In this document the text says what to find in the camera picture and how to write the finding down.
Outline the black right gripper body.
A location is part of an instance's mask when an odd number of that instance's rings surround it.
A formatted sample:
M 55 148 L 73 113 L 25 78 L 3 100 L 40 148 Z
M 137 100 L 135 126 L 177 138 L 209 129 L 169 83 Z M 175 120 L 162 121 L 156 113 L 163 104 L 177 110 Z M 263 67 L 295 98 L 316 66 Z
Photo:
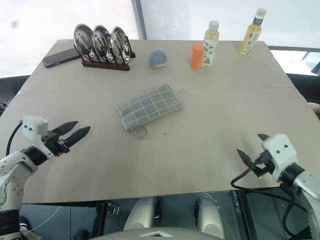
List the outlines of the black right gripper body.
M 265 174 L 272 174 L 274 171 L 274 164 L 272 162 L 272 156 L 267 151 L 264 150 L 259 156 L 255 159 L 256 167 L 254 169 L 254 174 L 260 179 Z

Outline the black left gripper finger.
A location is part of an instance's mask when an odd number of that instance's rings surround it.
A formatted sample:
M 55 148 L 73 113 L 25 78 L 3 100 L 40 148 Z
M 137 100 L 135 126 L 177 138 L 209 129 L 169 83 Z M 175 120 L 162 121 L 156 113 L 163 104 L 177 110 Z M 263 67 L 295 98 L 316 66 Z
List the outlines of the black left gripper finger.
M 76 130 L 75 132 L 73 132 L 68 138 L 66 138 L 64 140 L 64 145 L 67 148 L 72 147 L 73 145 L 75 145 L 77 142 L 79 142 L 81 139 L 83 139 L 88 132 L 90 131 L 91 127 L 90 126 L 86 126 L 86 127 L 82 127 L 79 128 L 78 130 Z
M 68 121 L 52 130 L 53 133 L 63 136 L 70 132 L 78 123 L 78 121 Z

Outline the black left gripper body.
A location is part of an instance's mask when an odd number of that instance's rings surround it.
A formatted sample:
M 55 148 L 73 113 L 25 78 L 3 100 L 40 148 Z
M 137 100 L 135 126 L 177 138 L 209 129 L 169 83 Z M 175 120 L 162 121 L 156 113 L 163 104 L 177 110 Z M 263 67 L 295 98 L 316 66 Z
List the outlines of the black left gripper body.
M 55 157 L 67 154 L 70 151 L 65 141 L 60 139 L 60 135 L 53 131 L 49 131 L 47 136 L 42 136 L 41 141 Z

